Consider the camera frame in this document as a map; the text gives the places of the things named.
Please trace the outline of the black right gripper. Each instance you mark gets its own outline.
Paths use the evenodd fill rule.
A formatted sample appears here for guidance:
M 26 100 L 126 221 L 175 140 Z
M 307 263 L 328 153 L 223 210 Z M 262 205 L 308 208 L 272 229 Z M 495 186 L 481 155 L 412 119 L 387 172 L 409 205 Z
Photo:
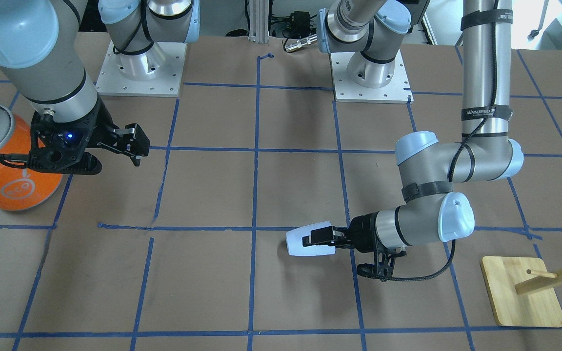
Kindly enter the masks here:
M 149 155 L 150 140 L 136 123 L 118 128 L 102 100 L 72 122 L 55 122 L 56 114 L 34 113 L 31 119 L 31 170 L 56 174 L 98 174 L 102 164 L 87 148 L 112 146 L 135 167 Z

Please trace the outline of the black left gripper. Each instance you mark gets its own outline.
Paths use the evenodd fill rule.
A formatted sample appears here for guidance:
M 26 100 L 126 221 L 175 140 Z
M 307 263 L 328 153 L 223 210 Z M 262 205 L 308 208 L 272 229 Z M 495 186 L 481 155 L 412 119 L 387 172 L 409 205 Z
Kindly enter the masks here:
M 343 248 L 348 244 L 349 248 L 360 253 L 373 253 L 376 247 L 377 215 L 377 213 L 370 213 L 354 217 L 347 228 L 328 226 L 311 230 L 310 237 L 302 238 L 302 245 L 303 247 L 326 245 Z M 332 240 L 316 241 L 315 238 L 332 238 Z

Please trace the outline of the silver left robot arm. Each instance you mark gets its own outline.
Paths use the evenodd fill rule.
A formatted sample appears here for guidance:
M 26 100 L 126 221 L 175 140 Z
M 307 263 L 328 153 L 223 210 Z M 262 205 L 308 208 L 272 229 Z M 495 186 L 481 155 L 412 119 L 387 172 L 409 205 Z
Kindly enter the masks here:
M 508 137 L 512 23 L 510 0 L 464 2 L 462 139 L 442 143 L 430 131 L 400 138 L 395 156 L 404 204 L 355 217 L 347 228 L 303 228 L 304 247 L 372 253 L 448 242 L 474 231 L 473 209 L 454 184 L 511 177 L 524 160 L 520 144 Z M 337 0 L 319 11 L 318 45 L 322 53 L 352 52 L 347 71 L 354 82 L 383 87 L 409 26 L 410 12 L 396 0 Z

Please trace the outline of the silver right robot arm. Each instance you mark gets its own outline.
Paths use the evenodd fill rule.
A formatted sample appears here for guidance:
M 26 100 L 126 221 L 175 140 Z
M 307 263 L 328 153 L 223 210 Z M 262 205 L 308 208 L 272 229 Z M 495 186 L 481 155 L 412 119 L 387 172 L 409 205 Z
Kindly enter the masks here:
M 40 103 L 47 100 L 53 104 L 47 104 L 45 107 L 52 108 L 55 112 L 55 119 L 60 118 L 67 121 L 67 118 L 83 118 L 87 117 L 80 114 L 79 109 L 83 113 L 96 112 L 92 111 L 99 108 L 102 103 L 102 98 L 93 85 L 94 79 L 92 74 L 84 66 L 84 62 L 80 59 L 77 50 L 75 49 L 75 40 L 77 36 L 78 27 L 81 24 L 81 12 L 84 9 L 87 0 L 11 0 L 3 1 L 0 3 L 0 46 L 3 45 L 4 52 L 9 54 L 11 59 L 35 59 L 36 62 L 28 67 L 1 67 L 2 74 L 4 74 L 18 89 L 18 93 L 23 96 L 27 102 L 33 98 Z M 246 39 L 225 39 L 225 38 L 203 38 L 198 41 L 194 46 L 191 46 L 189 57 L 186 58 L 186 73 L 212 73 L 212 68 L 221 68 L 219 64 L 232 64 L 236 68 L 237 64 L 250 63 L 250 60 L 258 62 L 257 71 L 261 73 L 261 62 L 263 60 L 275 60 L 274 56 L 280 53 L 281 43 L 279 40 L 274 41 L 273 44 L 266 44 L 265 46 L 249 43 Z M 255 55 L 260 54 L 259 58 L 255 59 Z M 172 124 L 168 123 L 168 115 L 162 114 L 162 111 L 154 110 L 149 106 L 139 105 L 136 110 L 140 114 L 137 117 L 142 118 L 142 124 L 145 129 L 162 127 L 163 130 L 170 129 L 170 135 L 167 139 L 167 147 L 158 149 L 166 151 L 167 162 L 174 147 L 172 144 L 172 137 L 174 136 L 174 129 L 177 121 L 177 110 L 171 118 Z M 125 186 L 122 187 L 117 181 L 126 180 L 129 177 L 128 169 L 120 168 L 115 173 L 114 177 L 108 177 L 105 186 L 115 186 L 118 190 L 111 193 L 105 192 L 103 188 L 90 191 L 88 197 L 83 204 L 87 206 L 81 208 L 80 211 L 72 218 L 74 225 L 73 229 L 81 229 L 85 221 L 89 221 L 91 215 L 99 215 L 100 209 L 92 210 L 90 205 L 99 205 L 101 198 L 106 198 L 107 204 L 104 210 L 119 210 L 117 211 L 121 217 L 127 217 L 125 214 L 142 213 L 142 210 L 150 210 L 147 205 L 140 205 L 141 208 L 132 209 L 129 213 L 125 208 L 126 205 L 135 205 L 134 200 L 138 201 L 140 198 L 134 196 L 136 189 L 142 187 L 143 180 L 147 180 L 147 173 L 145 168 L 131 168 L 134 175 L 138 174 L 139 182 L 130 184 L 132 187 L 125 191 Z M 25 244 L 31 237 L 30 234 L 38 234 L 40 225 L 36 225 L 34 229 L 33 224 L 29 223 L 23 225 L 6 225 L 0 226 L 0 248 L 4 244 L 18 248 L 17 245 Z

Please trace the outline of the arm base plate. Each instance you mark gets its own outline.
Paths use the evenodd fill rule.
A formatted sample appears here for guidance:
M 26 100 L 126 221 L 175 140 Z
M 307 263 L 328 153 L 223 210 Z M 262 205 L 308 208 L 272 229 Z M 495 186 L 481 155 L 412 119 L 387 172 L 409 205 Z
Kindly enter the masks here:
M 107 49 L 96 89 L 101 96 L 176 98 L 186 58 L 187 44 L 156 42 L 135 56 Z
M 414 102 L 401 51 L 386 64 L 370 62 L 361 53 L 331 53 L 329 57 L 337 102 Z

